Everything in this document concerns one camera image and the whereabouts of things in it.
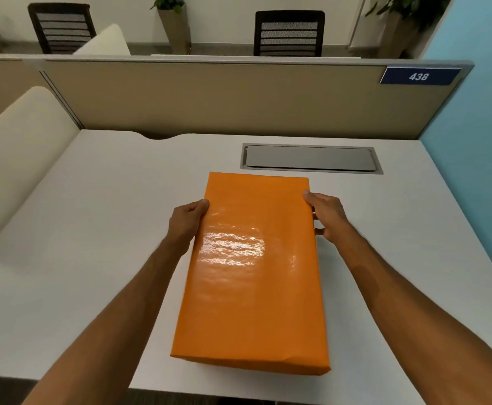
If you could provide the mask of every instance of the desk surface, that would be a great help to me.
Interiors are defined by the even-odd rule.
[[[238,172],[242,143],[373,146],[383,175],[307,176],[338,195],[388,262],[492,347],[492,264],[419,141],[83,130],[0,233],[0,376],[40,378],[138,271],[173,207],[209,171]],[[165,296],[131,387],[310,404],[422,404],[334,246],[318,239],[332,371],[269,374],[169,357],[190,254]]]

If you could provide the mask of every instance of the orange package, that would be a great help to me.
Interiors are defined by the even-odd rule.
[[[171,356],[287,374],[330,371],[306,177],[211,172]]]

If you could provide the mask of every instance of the number plate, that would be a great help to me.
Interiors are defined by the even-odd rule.
[[[461,68],[387,67],[380,84],[450,85]]]

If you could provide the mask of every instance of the forearm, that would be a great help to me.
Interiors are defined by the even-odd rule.
[[[396,272],[349,223],[331,241],[426,403],[492,403],[492,349]]]
[[[24,405],[116,403],[133,378],[180,257],[164,239],[43,376]]]

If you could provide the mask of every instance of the blue wall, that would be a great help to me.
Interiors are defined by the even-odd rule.
[[[422,141],[492,260],[492,0],[455,0],[424,58],[476,64]]]

